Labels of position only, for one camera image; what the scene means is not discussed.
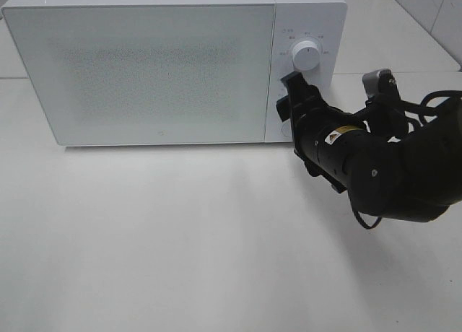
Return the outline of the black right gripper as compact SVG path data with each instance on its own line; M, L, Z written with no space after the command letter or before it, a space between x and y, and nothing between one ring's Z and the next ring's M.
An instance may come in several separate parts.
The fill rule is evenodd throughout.
M281 78L288 97L276 111L291 121L295 154L313 177L325 178L338 193L392 191L404 181L398 149L391 138L402 139L408 123L404 113L389 105L384 94L367 100L365 108L347 113L330 106L317 87L298 71Z

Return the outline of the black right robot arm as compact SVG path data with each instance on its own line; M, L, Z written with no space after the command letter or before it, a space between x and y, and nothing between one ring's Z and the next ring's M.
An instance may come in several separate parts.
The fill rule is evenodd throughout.
M289 121L295 154L309 175L325 178L364 215L430 222L461 200L461 92L439 90L403 100L389 69L362 78L367 100L347 113L294 71L276 103Z

